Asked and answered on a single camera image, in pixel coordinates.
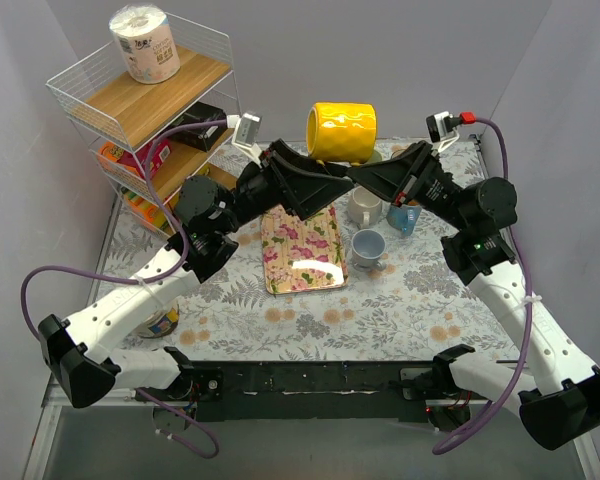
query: cardboard box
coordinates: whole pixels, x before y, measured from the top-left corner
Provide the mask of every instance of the cardboard box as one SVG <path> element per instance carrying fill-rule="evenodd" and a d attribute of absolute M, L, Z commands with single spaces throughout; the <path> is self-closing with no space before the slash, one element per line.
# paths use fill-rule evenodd
<path fill-rule="evenodd" d="M 147 154 L 149 153 L 149 149 L 153 141 L 147 143 L 144 147 L 140 149 L 140 151 L 136 154 L 141 164 L 144 164 Z M 171 145 L 169 140 L 165 139 L 158 145 L 155 155 L 151 161 L 151 178 L 156 174 L 158 169 L 162 166 L 164 161 L 167 159 L 169 154 L 171 153 Z M 118 147 L 112 142 L 106 142 L 102 148 L 100 149 L 100 155 L 107 160 L 110 160 L 119 165 L 123 165 L 127 170 L 129 170 L 134 175 L 139 176 L 144 179 L 144 171 L 138 169 L 135 159 L 133 155 L 126 150 Z"/>

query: grey floor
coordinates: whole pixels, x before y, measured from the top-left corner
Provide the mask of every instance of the grey floor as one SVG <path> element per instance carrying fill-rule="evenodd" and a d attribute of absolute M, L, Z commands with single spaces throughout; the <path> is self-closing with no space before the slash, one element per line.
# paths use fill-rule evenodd
<path fill-rule="evenodd" d="M 64 408 L 45 479 L 582 479 L 573 445 L 537 446 L 503 412 L 457 450 L 393 420 L 233 421 L 211 424 L 222 451 L 201 460 L 156 436 L 151 408 Z M 194 431 L 185 437 L 207 446 Z"/>

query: tablecloth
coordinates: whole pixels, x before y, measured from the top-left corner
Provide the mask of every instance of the tablecloth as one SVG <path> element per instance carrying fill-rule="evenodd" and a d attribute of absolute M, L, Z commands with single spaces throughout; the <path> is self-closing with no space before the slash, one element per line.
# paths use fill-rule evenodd
<path fill-rule="evenodd" d="M 378 141 L 389 158 L 406 140 Z M 306 153 L 304 144 L 291 144 Z M 237 174 L 246 158 L 230 146 L 211 160 Z M 443 167 L 464 186 L 483 178 L 476 146 L 457 142 L 441 156 Z M 356 225 L 346 215 L 347 195 L 335 202 L 347 258 Z M 128 277 L 162 246 L 123 209 L 106 249 L 104 273 Z M 387 243 L 383 272 L 350 268 L 341 289 L 271 295 L 265 290 L 260 221 L 232 235 L 240 244 L 216 275 L 181 298 L 178 328 L 162 339 L 130 334 L 123 348 L 175 346 L 200 360 L 430 360 L 458 343 L 492 359 L 515 359 L 517 349 L 489 310 L 444 261 L 440 237 L 454 228 L 423 212 L 414 234 L 402 238 L 386 219 L 373 227 Z M 113 286 L 101 284 L 98 297 Z"/>

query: floral tray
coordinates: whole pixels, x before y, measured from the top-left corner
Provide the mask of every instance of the floral tray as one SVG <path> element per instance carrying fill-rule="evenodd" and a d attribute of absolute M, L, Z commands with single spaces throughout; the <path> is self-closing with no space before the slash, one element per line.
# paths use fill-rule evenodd
<path fill-rule="evenodd" d="M 343 287 L 344 249 L 333 205 L 306 221 L 280 206 L 262 217 L 262 257 L 269 293 Z"/>

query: light blue cup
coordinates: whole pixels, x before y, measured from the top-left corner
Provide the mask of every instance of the light blue cup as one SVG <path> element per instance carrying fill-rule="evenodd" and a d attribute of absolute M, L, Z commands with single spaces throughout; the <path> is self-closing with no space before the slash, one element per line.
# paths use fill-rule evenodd
<path fill-rule="evenodd" d="M 402 205 L 401 207 L 391 205 L 387 214 L 387 222 L 396 230 L 400 230 L 404 237 L 408 237 L 416 228 L 420 212 L 422 212 L 422 207 L 419 205 Z"/>

